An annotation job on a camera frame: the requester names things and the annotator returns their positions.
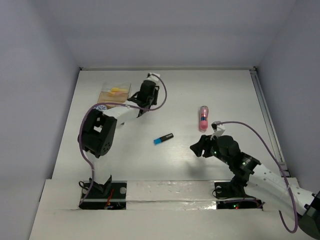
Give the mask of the pink clear tube case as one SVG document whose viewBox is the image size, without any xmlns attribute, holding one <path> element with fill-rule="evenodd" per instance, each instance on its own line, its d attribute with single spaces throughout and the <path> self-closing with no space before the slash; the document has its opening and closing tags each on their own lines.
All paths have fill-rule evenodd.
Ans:
<svg viewBox="0 0 320 240">
<path fill-rule="evenodd" d="M 205 132 L 208 129 L 208 116 L 209 108 L 207 106 L 201 106 L 199 109 L 199 130 Z"/>
</svg>

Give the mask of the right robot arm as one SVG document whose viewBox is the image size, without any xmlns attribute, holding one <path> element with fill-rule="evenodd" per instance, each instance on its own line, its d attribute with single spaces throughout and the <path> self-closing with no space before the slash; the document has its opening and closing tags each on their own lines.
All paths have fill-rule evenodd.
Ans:
<svg viewBox="0 0 320 240">
<path fill-rule="evenodd" d="M 270 171 L 256 158 L 242 152 L 229 135 L 202 135 L 190 149 L 197 157 L 216 157 L 234 174 L 230 190 L 235 196 L 247 194 L 272 205 L 308 236 L 320 238 L 320 195 L 305 190 Z"/>
</svg>

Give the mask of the yellow highlighter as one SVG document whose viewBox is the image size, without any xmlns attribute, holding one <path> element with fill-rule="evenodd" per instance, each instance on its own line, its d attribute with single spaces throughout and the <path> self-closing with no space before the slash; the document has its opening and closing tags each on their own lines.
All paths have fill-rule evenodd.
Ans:
<svg viewBox="0 0 320 240">
<path fill-rule="evenodd" d="M 125 92 L 127 92 L 127 91 L 128 91 L 128 89 L 127 89 L 127 88 L 113 87 L 113 88 L 111 89 L 111 91 L 112 91 L 112 92 L 121 92 L 121 93 L 125 93 Z"/>
</svg>

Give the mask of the orange highlighter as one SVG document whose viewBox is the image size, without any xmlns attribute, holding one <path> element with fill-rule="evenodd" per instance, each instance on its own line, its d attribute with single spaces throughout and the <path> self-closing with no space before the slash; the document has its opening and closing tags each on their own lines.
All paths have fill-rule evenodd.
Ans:
<svg viewBox="0 0 320 240">
<path fill-rule="evenodd" d="M 109 91 L 109 92 L 107 92 L 107 94 L 108 94 L 109 96 L 112 96 L 112 97 L 114 97 L 114 96 L 121 96 L 121 95 L 127 95 L 126 92 L 114 92 L 114 91 Z"/>
</svg>

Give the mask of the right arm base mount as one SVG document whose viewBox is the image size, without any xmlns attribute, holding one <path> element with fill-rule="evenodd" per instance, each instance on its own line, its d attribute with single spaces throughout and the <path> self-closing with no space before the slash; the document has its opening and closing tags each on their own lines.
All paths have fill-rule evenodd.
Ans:
<svg viewBox="0 0 320 240">
<path fill-rule="evenodd" d="M 240 187 L 228 181 L 214 183 L 212 196 L 216 199 L 217 210 L 263 209 L 264 203 L 250 196 Z"/>
</svg>

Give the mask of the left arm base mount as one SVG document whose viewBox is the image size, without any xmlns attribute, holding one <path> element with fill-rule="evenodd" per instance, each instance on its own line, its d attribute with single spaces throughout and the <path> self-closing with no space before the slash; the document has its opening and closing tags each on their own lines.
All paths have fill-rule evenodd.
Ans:
<svg viewBox="0 0 320 240">
<path fill-rule="evenodd" d="M 85 200 L 79 204 L 82 210 L 125 210 L 127 201 L 127 182 L 112 181 L 104 185 L 95 183 Z"/>
</svg>

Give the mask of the blue highlighter black body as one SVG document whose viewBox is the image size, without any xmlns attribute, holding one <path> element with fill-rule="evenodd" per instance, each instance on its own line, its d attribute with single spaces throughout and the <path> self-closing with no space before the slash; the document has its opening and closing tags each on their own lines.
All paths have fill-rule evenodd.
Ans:
<svg viewBox="0 0 320 240">
<path fill-rule="evenodd" d="M 164 136 L 161 136 L 161 137 L 155 139 L 155 140 L 153 141 L 153 143 L 154 143 L 155 145 L 158 145 L 158 144 L 161 144 L 161 143 L 163 143 L 163 142 L 165 142 L 165 141 L 167 141 L 167 140 L 172 139 L 173 137 L 174 137 L 174 135 L 173 135 L 172 133 L 169 133 L 169 134 L 166 134 L 166 135 L 164 135 Z"/>
</svg>

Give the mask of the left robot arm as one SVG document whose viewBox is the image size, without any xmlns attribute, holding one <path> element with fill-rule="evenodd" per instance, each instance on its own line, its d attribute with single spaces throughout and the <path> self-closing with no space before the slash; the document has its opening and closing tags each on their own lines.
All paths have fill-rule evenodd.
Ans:
<svg viewBox="0 0 320 240">
<path fill-rule="evenodd" d="M 95 182 L 95 166 L 86 154 L 89 153 L 96 159 L 106 155 L 113 144 L 117 126 L 159 109 L 160 106 L 152 108 L 158 104 L 159 84 L 163 86 L 165 102 L 168 97 L 167 88 L 160 76 L 152 73 L 142 82 L 139 91 L 124 103 L 111 102 L 114 107 L 105 111 L 97 109 L 100 105 L 97 103 L 83 117 L 77 141 L 81 156 L 91 168 L 89 186 L 81 186 L 87 193 L 93 189 L 97 196 L 104 198 L 110 194 L 111 185 L 104 180 Z"/>
</svg>

